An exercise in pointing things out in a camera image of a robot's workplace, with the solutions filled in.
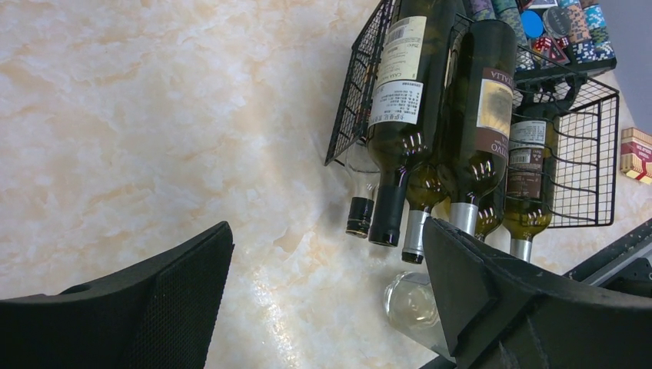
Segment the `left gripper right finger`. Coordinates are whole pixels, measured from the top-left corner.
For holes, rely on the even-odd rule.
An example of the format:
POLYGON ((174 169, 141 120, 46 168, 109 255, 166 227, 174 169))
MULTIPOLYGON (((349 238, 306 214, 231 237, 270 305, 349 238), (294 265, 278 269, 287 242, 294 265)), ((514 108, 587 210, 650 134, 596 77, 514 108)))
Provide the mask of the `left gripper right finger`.
POLYGON ((428 367, 651 366, 651 296, 573 281, 434 218, 424 248, 455 359, 440 356, 428 367))

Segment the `square clear liquor bottle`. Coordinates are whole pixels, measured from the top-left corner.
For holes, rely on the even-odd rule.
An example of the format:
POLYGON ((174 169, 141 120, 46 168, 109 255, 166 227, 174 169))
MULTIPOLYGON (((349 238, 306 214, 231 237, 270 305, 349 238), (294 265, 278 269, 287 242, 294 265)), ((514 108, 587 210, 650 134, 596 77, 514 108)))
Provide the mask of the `square clear liquor bottle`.
POLYGON ((352 197, 345 233, 367 238, 372 221, 380 170, 371 159, 367 145, 358 140, 346 152, 345 169, 352 180, 352 197))

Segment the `black wire wine rack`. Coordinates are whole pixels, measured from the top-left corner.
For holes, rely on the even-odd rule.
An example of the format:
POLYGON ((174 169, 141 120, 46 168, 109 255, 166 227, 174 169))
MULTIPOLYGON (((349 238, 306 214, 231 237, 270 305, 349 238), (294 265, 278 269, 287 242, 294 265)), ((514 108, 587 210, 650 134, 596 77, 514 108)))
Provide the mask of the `black wire wine rack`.
MULTIPOLYGON (((344 86, 324 164, 363 142, 381 53, 394 22, 396 1, 381 1, 351 46, 344 86)), ((595 75, 615 61, 560 65, 528 52, 535 68, 514 75, 516 107, 554 103, 560 109, 552 228, 608 226, 614 222, 620 93, 595 75)))

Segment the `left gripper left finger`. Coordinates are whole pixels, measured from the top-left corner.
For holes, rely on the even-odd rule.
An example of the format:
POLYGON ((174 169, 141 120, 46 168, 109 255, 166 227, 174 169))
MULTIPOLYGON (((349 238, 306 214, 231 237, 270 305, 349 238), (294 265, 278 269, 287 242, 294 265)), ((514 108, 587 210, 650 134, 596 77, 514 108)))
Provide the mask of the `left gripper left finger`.
POLYGON ((229 224, 56 295, 1 302, 3 368, 202 368, 234 251, 229 224))

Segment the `green wine bottle back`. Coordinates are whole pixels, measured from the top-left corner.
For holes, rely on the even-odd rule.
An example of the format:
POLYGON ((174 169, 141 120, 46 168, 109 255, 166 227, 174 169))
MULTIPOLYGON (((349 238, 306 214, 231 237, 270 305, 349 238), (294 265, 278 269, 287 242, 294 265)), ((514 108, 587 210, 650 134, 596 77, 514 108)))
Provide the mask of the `green wine bottle back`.
POLYGON ((519 108, 511 123, 504 226, 510 254, 526 262, 553 216, 559 118, 554 104, 537 103, 519 108))

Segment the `dark bottle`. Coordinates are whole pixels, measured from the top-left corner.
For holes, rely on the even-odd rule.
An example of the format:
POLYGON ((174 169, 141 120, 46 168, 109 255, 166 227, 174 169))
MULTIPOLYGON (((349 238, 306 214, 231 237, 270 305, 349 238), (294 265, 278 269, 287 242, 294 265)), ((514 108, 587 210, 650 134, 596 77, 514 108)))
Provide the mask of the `dark bottle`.
POLYGON ((397 1, 385 37, 368 122, 368 154, 380 171, 368 240, 398 245, 411 173, 434 154, 454 1, 397 1))

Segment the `clear tall glass bottle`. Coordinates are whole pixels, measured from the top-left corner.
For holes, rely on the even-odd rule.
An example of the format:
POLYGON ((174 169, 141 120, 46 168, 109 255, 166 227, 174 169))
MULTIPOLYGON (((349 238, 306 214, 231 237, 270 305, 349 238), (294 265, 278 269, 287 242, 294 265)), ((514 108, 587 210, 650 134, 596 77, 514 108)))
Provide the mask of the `clear tall glass bottle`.
POLYGON ((389 324, 411 340, 450 361, 441 316, 426 273, 405 271, 385 288, 384 310, 389 324))

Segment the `green wine bottle front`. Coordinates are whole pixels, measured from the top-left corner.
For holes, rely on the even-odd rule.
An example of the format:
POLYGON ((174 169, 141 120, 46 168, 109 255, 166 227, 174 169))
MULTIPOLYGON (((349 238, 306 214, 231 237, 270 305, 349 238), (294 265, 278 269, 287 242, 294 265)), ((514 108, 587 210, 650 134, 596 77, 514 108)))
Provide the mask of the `green wine bottle front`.
POLYGON ((425 164, 413 171, 407 185, 406 199, 409 204, 406 235, 401 259, 411 264, 424 260, 423 229, 433 209, 447 198, 448 194, 439 181, 432 164, 425 164))

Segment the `green wine bottle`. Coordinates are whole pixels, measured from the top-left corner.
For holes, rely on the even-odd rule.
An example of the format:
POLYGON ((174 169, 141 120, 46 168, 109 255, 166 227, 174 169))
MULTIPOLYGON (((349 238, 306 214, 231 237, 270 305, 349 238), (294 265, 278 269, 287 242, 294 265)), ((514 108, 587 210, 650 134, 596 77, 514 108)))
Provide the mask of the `green wine bottle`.
POLYGON ((490 193, 480 199, 474 236, 485 241, 504 220, 506 178, 490 193))
POLYGON ((439 181, 432 164, 425 164, 413 171, 407 185, 406 199, 409 204, 406 235, 401 259, 411 264, 424 260, 423 229, 433 209, 447 198, 448 194, 439 181))
POLYGON ((507 167, 517 39, 509 24, 473 22, 457 36, 442 120, 437 172, 449 193, 449 222, 474 234, 480 200, 507 167))
POLYGON ((504 226, 510 254, 526 262, 553 216, 559 118, 554 104, 537 103, 519 108, 511 123, 504 226))

